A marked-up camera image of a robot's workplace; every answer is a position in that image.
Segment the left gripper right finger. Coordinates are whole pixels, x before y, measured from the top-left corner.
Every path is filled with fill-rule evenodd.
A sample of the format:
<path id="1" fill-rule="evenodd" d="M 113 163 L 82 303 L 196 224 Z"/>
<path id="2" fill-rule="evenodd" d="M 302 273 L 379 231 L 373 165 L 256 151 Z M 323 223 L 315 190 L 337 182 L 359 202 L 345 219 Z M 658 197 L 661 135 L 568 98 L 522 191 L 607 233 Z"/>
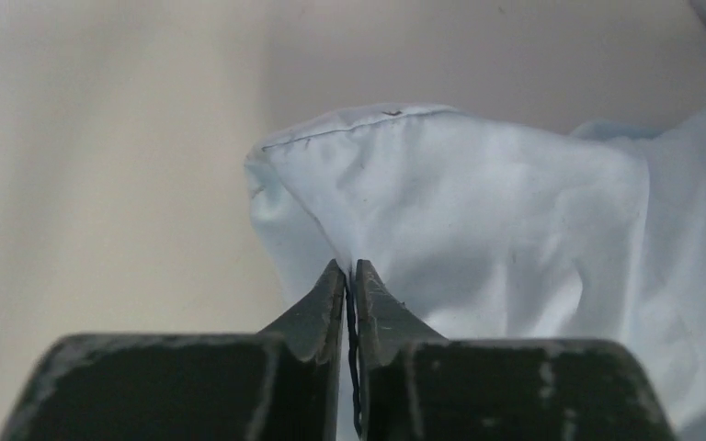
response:
<path id="1" fill-rule="evenodd" d="M 363 440 L 672 440 L 638 360 L 595 339 L 450 340 L 354 279 Z"/>

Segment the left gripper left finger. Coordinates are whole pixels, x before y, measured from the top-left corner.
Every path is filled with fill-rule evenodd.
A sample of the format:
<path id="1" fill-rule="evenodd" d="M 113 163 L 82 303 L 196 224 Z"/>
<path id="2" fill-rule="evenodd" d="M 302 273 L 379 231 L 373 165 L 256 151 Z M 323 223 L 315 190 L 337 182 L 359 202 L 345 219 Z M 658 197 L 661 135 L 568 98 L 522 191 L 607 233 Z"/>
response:
<path id="1" fill-rule="evenodd" d="M 31 372 L 2 440 L 332 440 L 346 278 L 254 334 L 72 334 Z"/>

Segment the light blue pillowcase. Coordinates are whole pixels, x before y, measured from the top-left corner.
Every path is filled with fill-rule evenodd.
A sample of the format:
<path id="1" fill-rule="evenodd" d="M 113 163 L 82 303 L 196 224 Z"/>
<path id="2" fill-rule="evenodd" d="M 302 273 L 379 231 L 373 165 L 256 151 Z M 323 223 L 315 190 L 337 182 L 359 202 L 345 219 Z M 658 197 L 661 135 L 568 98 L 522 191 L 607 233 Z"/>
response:
<path id="1" fill-rule="evenodd" d="M 706 110 L 561 135 L 358 107 L 275 134 L 245 171 L 288 302 L 362 259 L 450 338 L 615 340 L 680 438 L 706 440 Z"/>

